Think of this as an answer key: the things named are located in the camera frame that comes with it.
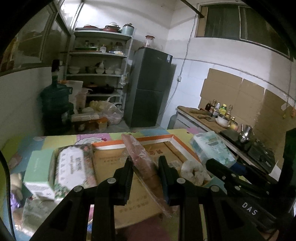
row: pot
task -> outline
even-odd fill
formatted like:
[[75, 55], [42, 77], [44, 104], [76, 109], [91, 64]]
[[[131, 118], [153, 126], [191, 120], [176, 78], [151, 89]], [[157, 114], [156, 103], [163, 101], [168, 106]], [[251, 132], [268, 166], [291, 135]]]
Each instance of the pot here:
[[106, 86], [99, 87], [99, 92], [102, 94], [112, 94], [114, 92], [114, 87], [106, 84]]
[[99, 91], [99, 87], [94, 82], [90, 82], [90, 84], [86, 85], [85, 87], [91, 89], [93, 91], [92, 94], [96, 94]]

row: food container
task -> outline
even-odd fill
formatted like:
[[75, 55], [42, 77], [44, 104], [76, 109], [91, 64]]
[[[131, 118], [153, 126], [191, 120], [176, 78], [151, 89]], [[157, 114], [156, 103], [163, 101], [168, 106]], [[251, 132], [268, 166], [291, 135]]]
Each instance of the food container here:
[[217, 121], [224, 125], [224, 126], [228, 126], [229, 125], [229, 119], [227, 119], [224, 115], [219, 114], [217, 117]]
[[105, 72], [104, 69], [96, 68], [96, 73], [97, 73], [97, 74], [102, 74], [102, 73], [104, 73], [104, 72]]
[[114, 74], [114, 70], [112, 69], [105, 69], [106, 74]]
[[135, 30], [135, 28], [132, 26], [132, 24], [127, 23], [122, 27], [121, 33], [132, 36], [134, 30]]

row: dark green refrigerator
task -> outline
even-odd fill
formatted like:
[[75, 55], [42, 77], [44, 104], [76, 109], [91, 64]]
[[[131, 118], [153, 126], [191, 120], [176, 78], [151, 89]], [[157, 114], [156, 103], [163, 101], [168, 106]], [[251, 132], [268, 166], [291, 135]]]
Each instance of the dark green refrigerator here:
[[151, 48], [135, 53], [123, 116], [129, 127], [156, 125], [164, 91], [170, 84], [172, 58]]

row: teapot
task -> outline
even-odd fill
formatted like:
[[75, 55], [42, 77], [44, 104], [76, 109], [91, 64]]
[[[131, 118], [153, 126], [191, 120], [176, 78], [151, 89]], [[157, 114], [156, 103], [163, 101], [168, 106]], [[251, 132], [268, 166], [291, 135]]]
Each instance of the teapot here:
[[249, 125], [245, 125], [245, 127], [242, 124], [242, 130], [238, 136], [238, 139], [241, 143], [246, 143], [254, 136], [254, 133], [252, 132], [253, 128]]

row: tissue package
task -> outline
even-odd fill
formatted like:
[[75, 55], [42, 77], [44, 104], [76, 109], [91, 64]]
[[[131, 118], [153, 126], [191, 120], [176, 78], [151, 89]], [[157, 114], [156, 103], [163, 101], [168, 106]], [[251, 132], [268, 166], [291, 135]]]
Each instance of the tissue package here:
[[226, 167], [231, 167], [236, 162], [232, 153], [214, 131], [194, 135], [190, 144], [203, 165], [211, 158]]
[[59, 149], [54, 181], [55, 201], [59, 203], [75, 186], [96, 186], [91, 144]]

